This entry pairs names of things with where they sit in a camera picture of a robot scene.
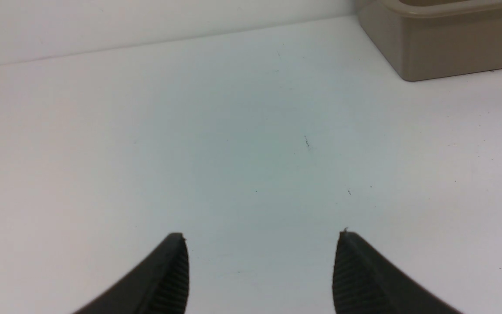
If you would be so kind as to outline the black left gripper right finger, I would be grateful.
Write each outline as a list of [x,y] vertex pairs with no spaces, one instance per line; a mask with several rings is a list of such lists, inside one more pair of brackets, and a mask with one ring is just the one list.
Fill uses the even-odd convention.
[[337,314],[456,314],[356,232],[342,231],[332,277]]

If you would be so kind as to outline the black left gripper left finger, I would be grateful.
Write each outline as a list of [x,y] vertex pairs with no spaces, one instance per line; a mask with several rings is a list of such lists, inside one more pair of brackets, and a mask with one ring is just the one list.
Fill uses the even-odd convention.
[[135,268],[78,314],[184,314],[190,264],[183,234],[168,234]]

